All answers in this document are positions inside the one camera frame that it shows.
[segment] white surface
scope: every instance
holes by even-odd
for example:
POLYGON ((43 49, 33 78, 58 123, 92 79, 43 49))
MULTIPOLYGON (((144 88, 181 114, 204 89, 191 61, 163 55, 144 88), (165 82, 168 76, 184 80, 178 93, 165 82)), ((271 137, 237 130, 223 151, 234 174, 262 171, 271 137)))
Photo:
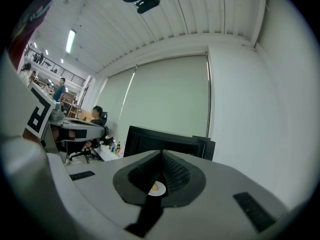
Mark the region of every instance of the white surface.
POLYGON ((122 0, 54 0, 32 40, 59 62, 64 58, 68 33, 75 29, 65 63, 95 76, 93 72, 108 71, 132 51, 180 36, 231 34, 254 45, 263 1, 161 0, 158 7, 140 15, 132 3, 122 0))
POLYGON ((0 133, 22 136, 38 99, 19 79, 6 50, 0 60, 0 100, 0 133))
MULTIPOLYGON (((92 78, 90 85, 83 98, 81 108, 86 111, 91 111, 92 108, 97 104, 97 100, 101 93, 101 90, 107 82, 106 77, 92 78)), ((102 107, 104 112, 108 112, 108 107, 102 107)))
POLYGON ((283 118, 269 72, 255 51, 223 45, 209 51, 213 161, 239 170, 285 201, 277 192, 287 155, 283 118))
POLYGON ((118 140, 120 111, 134 71, 134 69, 130 69, 108 78, 96 103, 103 108, 103 111, 108 112, 108 119, 105 125, 109 128, 109 135, 116 140, 118 140))
POLYGON ((123 144, 130 126, 204 137, 207 118, 206 57, 162 60, 137 68, 123 106, 116 140, 123 144))
POLYGON ((81 227, 82 230, 85 230, 92 238, 97 240, 138 239, 135 235, 117 227, 113 221, 103 216, 88 202, 71 180, 58 155, 48 153, 47 157, 56 191, 65 209, 75 220, 77 227, 81 227))
POLYGON ((79 106, 80 103, 81 103, 82 96, 84 95, 85 90, 86 90, 86 88, 88 87, 88 84, 89 84, 91 78, 92 78, 91 75, 88 75, 88 77, 86 78, 86 80, 85 80, 85 82, 84 82, 84 84, 83 84, 83 87, 82 87, 81 91, 78 91, 78 92, 77 92, 77 101, 76 101, 76 104, 77 104, 78 106, 79 106))
POLYGON ((50 107, 46 110, 45 114, 43 115, 44 112, 44 105, 41 102, 40 99, 37 98, 37 104, 36 106, 34 106, 34 111, 37 110, 37 116, 42 119, 42 121, 38 121, 36 118, 33 120, 33 122, 31 122, 31 124, 34 124, 38 127, 38 124, 40 125, 40 128, 38 131, 34 130, 31 126, 29 126, 29 122, 28 124, 25 126, 26 129, 28 129, 32 134, 34 134, 35 136, 37 136, 40 140, 43 136, 45 127, 47 125, 49 116, 52 112, 52 110, 56 107, 56 102, 47 94, 45 93, 40 87, 39 85, 35 84, 34 82, 30 85, 30 91, 34 90, 36 93, 38 93, 38 95, 42 98, 42 100, 44 100, 47 105, 50 105, 50 107))
POLYGON ((100 145, 100 147, 95 148, 95 151, 99 154, 103 161, 110 161, 120 158, 110 151, 109 146, 100 145))
POLYGON ((273 78, 281 113, 281 168, 273 192, 290 208, 305 201, 319 180, 320 49, 288 0, 267 0, 256 50, 273 78))
POLYGON ((239 35, 221 33, 199 33, 181 35, 163 39, 134 50, 113 62, 99 73, 101 76, 113 76, 138 65, 175 57, 205 54, 209 44, 229 44, 239 47, 250 47, 250 41, 239 35))
POLYGON ((23 82, 23 85, 25 87, 28 87, 28 83, 29 83, 29 76, 26 72, 20 70, 20 73, 19 73, 19 78, 21 79, 21 81, 23 82))

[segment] office chair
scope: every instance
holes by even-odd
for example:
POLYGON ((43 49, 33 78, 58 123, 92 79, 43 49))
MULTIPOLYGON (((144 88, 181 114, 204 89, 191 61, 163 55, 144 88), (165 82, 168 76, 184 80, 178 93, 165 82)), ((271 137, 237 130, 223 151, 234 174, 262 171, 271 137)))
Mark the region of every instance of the office chair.
POLYGON ((92 153, 92 149, 96 149, 100 146, 100 141, 103 141, 107 134, 108 134, 108 127, 105 125, 108 119, 108 112, 102 112, 100 115, 100 121, 102 122, 102 127, 104 128, 104 134, 101 136, 101 138, 94 139, 91 141, 91 147, 85 147, 84 150, 80 153, 75 153, 73 155, 70 155, 69 160, 72 161, 72 158, 84 156, 86 163, 89 164, 89 160, 87 156, 91 156, 93 158, 97 158, 99 161, 101 160, 101 157, 95 153, 92 153))

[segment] black monitor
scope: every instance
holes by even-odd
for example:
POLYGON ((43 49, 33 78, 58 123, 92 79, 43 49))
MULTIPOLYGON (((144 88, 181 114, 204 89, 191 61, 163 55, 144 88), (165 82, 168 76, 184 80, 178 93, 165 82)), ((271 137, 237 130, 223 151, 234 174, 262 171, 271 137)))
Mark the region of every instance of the black monitor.
POLYGON ((212 161, 216 143, 205 137, 188 137, 137 126, 130 126, 124 157, 150 150, 176 151, 212 161))

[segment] plastic bottle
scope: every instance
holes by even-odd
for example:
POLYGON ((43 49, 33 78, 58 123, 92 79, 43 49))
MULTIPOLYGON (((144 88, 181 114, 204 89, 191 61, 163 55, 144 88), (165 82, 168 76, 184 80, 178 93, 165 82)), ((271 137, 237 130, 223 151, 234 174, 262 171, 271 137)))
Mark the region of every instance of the plastic bottle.
POLYGON ((116 144, 115 144, 114 141, 112 141, 112 144, 111 144, 111 152, 114 152, 115 147, 116 147, 116 144))
POLYGON ((119 142, 118 142, 118 145, 116 145, 116 152, 115 152, 116 155, 119 154, 120 147, 121 147, 121 145, 120 145, 120 141, 119 141, 119 142))

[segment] fluorescent light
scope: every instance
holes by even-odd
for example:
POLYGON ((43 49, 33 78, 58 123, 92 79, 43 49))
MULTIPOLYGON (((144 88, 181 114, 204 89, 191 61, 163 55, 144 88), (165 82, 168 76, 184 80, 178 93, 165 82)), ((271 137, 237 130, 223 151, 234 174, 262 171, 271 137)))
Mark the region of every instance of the fluorescent light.
POLYGON ((71 47, 72 47, 72 44, 74 43, 75 36, 76 36, 76 32, 71 29, 69 31, 69 36, 68 36, 68 40, 66 41, 66 47, 65 47, 65 51, 68 54, 71 53, 71 47))

